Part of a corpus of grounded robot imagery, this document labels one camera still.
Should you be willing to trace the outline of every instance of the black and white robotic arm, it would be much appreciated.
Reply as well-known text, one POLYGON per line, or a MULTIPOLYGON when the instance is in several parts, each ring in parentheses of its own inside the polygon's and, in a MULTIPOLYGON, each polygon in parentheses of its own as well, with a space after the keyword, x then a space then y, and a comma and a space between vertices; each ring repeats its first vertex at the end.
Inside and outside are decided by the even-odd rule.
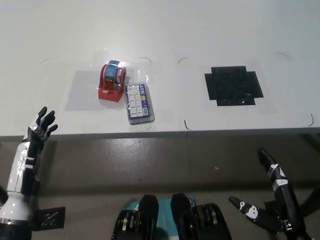
POLYGON ((31 122, 22 142, 17 147, 7 185, 7 196, 0 209, 0 239, 29 240, 32 232, 30 201, 39 191, 41 152, 50 134, 58 125, 55 112, 44 107, 31 122))
POLYGON ((294 190, 280 165, 263 148, 258 150, 260 163, 264 166, 274 191, 275 211, 262 209, 231 196, 229 201, 248 220, 271 233, 283 232, 288 240, 311 240, 294 190))

